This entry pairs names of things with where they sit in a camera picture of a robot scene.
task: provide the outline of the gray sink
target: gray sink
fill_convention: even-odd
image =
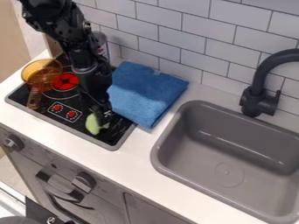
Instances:
[[[205,101],[175,114],[151,152],[158,172],[268,223],[299,219],[299,135]]]

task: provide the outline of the folded towel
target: folded towel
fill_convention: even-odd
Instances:
[[[108,93],[115,113],[152,129],[187,85],[188,81],[150,67],[122,62]]]

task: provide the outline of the black stovetop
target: black stovetop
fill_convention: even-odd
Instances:
[[[65,73],[71,72],[70,63],[65,55],[59,56],[58,60],[62,62]],[[91,137],[93,140],[103,142],[110,146],[116,146],[125,133],[132,130],[131,125],[133,123],[121,115],[113,113],[109,129],[103,129],[97,136],[90,134],[85,128],[85,122],[92,112],[80,97],[79,90],[75,83],[76,77],[72,77],[71,74],[62,74],[55,82],[54,86],[56,88],[43,93],[41,105],[37,110],[34,110],[35,113],[33,114],[44,120],[47,117],[46,120],[50,123],[55,121],[54,124],[62,124],[59,125],[62,129],[68,127],[70,129],[66,130],[76,130],[75,134],[78,134],[77,136],[83,138]],[[13,103],[15,106],[28,111],[25,107],[28,95],[29,89],[27,85],[24,84],[11,93],[8,99],[9,102],[15,102]]]

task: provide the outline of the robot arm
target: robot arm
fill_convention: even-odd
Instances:
[[[44,32],[61,45],[80,79],[81,93],[101,125],[110,122],[111,104],[107,93],[112,84],[108,60],[98,54],[98,39],[91,25],[72,0],[19,0],[23,18],[38,32]]]

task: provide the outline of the stove knob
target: stove knob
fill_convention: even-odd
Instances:
[[[76,112],[74,112],[73,110],[67,113],[67,116],[70,118],[73,118],[76,116]]]
[[[4,145],[10,152],[21,151],[24,148],[24,143],[14,135],[10,135],[5,139]]]
[[[85,193],[90,193],[95,188],[96,181],[92,176],[82,171],[74,178],[72,184]]]
[[[61,109],[62,109],[62,107],[59,104],[53,106],[54,111],[60,111]]]

